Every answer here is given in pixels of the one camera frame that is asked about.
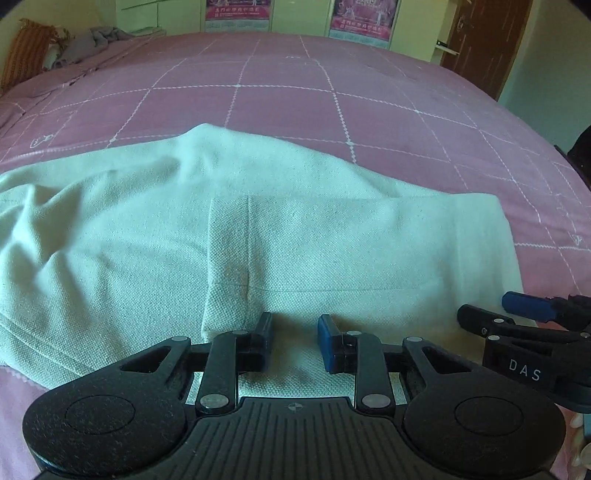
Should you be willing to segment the right hand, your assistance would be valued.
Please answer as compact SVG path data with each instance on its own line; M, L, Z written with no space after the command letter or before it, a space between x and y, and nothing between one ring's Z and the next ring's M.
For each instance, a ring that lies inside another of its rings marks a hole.
M590 476L590 415L576 413L570 420L570 479Z

